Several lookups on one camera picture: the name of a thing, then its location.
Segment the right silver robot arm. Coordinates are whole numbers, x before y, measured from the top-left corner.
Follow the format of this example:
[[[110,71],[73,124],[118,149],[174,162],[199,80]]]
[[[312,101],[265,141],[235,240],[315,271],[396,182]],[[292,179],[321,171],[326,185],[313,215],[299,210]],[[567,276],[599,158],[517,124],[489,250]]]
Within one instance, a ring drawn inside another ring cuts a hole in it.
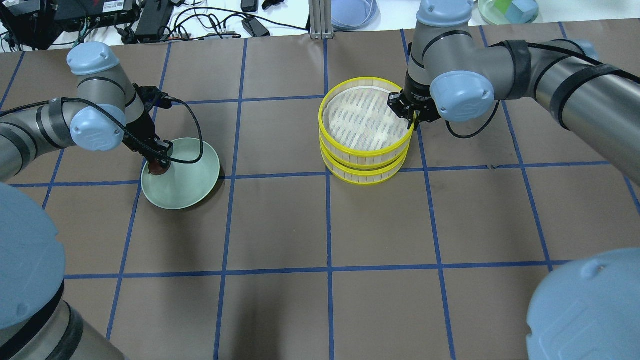
[[[557,321],[556,350],[639,343],[638,186],[530,98],[418,145],[453,360],[527,360]]]

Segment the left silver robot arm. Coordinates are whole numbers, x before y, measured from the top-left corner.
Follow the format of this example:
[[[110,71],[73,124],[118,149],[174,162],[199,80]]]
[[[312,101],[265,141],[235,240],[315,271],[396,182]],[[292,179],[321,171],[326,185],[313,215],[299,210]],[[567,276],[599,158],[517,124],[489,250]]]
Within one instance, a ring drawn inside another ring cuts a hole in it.
[[[171,141],[155,132],[158,89],[133,84],[102,42],[66,57],[75,97],[22,105],[1,114],[1,358],[125,360],[126,356],[64,300],[66,251],[40,205],[7,185],[42,155],[78,146],[107,152],[126,145],[151,173],[170,167]]]

